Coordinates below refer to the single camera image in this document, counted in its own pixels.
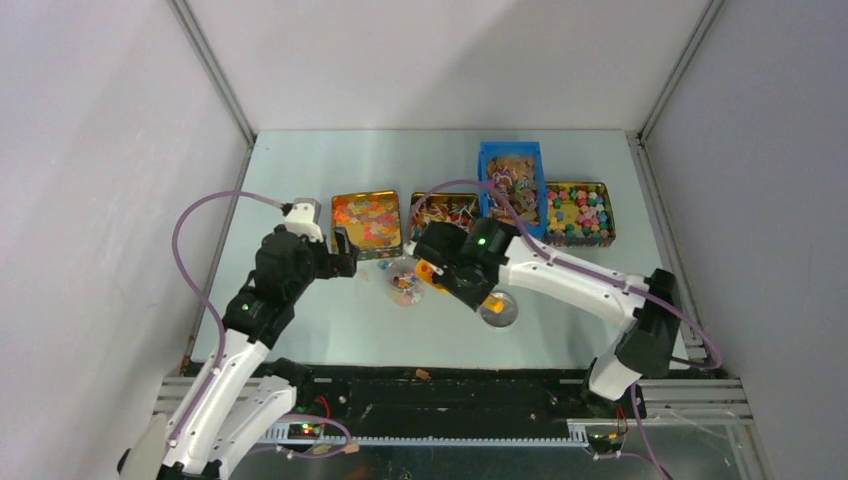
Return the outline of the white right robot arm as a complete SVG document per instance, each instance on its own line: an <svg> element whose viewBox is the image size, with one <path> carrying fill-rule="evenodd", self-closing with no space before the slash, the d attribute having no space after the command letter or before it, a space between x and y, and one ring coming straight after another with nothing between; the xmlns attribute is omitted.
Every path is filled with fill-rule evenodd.
<svg viewBox="0 0 848 480"><path fill-rule="evenodd" d="M670 297L675 277L624 274L556 251L520 228L492 218L470 231L430 222L405 253L423 278L472 310L492 309L499 286L542 293L608 321L616 340L588 369L581 392L585 411L606 418L641 378L667 375L680 320Z"/></svg>

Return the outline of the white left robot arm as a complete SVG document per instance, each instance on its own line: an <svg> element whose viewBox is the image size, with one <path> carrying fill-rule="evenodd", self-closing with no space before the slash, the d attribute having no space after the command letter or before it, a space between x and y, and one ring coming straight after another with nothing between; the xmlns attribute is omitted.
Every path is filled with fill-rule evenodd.
<svg viewBox="0 0 848 480"><path fill-rule="evenodd" d="M339 250L277 226L261 242L255 267L228 303L223 336L171 417L158 414L117 465L121 479L227 479L265 431L287 413L304 416L316 403L309 371L284 358L273 363L253 395L237 399L266 360L294 307L316 280L351 278L358 248L342 227Z"/></svg>

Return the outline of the clear plastic jar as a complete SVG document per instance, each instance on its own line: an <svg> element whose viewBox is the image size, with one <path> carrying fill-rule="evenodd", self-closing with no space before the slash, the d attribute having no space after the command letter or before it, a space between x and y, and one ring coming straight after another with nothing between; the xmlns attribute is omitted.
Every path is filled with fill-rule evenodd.
<svg viewBox="0 0 848 480"><path fill-rule="evenodd" d="M416 274L416 265L417 261L412 258L397 258L384 270L389 298L401 307L415 306L423 298L423 285Z"/></svg>

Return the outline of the orange plastic scoop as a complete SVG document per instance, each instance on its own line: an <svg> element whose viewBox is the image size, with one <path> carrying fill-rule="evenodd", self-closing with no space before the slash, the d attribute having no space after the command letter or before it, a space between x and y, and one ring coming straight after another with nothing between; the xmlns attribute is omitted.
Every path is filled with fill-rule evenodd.
<svg viewBox="0 0 848 480"><path fill-rule="evenodd" d="M443 286L438 285L435 282L434 275L436 271L434 267L425 260L418 260L415 266L415 274L426 284L433 287L436 291L449 294L449 291L446 290ZM494 295L488 295L486 299L481 303L481 307L485 310L491 311L493 313L502 313L505 308L505 303L503 300L495 297Z"/></svg>

